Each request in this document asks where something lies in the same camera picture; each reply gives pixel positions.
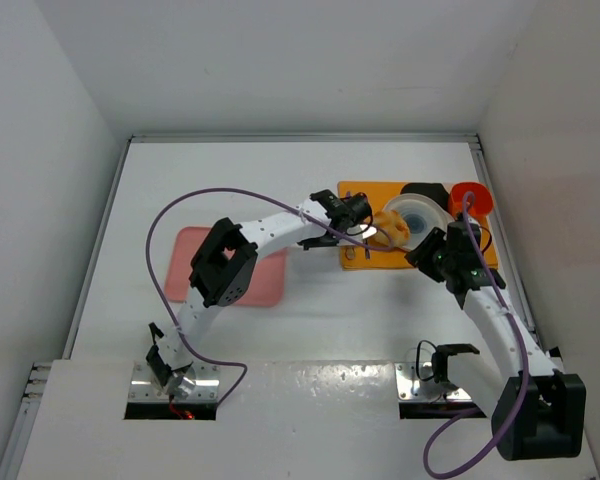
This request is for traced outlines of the golden knotted bread roll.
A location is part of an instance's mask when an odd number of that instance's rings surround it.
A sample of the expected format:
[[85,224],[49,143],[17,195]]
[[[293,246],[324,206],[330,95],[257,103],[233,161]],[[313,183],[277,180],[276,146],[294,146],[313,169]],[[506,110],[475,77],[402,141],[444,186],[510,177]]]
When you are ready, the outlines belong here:
[[395,210],[380,210],[373,215],[375,233],[371,239],[384,247],[403,248],[410,239],[409,227]]

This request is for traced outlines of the pink plastic tray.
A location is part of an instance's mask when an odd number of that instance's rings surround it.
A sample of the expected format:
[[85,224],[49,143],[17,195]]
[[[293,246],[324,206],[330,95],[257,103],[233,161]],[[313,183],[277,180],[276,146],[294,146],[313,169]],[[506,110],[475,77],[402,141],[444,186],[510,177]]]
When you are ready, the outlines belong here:
[[[186,300],[192,273],[190,262],[208,232],[207,227],[189,226],[177,234],[163,288],[168,301],[183,303]],[[277,305],[284,294],[286,259],[287,250],[284,249],[259,261],[246,293],[237,300],[236,305]]]

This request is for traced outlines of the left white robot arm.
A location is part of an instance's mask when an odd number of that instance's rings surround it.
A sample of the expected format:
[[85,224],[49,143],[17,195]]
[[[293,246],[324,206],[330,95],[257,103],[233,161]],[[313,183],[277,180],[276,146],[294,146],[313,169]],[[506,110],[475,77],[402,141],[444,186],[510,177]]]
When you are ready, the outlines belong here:
[[[251,197],[272,204],[280,213],[250,222],[235,223],[222,218],[214,223],[192,257],[188,296],[178,313],[171,308],[160,286],[151,259],[151,242],[159,221],[179,203],[196,196],[227,193]],[[156,324],[146,361],[163,392],[170,398],[186,394],[186,372],[194,360],[217,367],[239,368],[231,394],[242,383],[248,366],[222,361],[196,351],[192,337],[208,328],[220,310],[241,299],[249,288],[258,262],[293,245],[305,250],[337,247],[344,241],[366,249],[353,229],[372,216],[367,196],[356,193],[339,197],[326,189],[309,195],[295,206],[249,190],[214,187],[184,194],[167,204],[153,220],[145,240],[145,262],[149,277],[167,310],[175,332],[168,334]]]

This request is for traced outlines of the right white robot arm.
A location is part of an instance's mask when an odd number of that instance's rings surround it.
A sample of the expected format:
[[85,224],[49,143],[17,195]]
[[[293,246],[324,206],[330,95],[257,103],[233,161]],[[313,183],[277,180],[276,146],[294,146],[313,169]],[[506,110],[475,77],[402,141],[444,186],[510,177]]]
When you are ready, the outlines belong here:
[[433,228],[406,260],[442,283],[481,334],[495,364],[470,343],[439,344],[426,381],[464,390],[490,419],[508,461],[574,458],[582,448],[586,387],[545,354],[517,316],[506,283],[486,265],[480,227]]

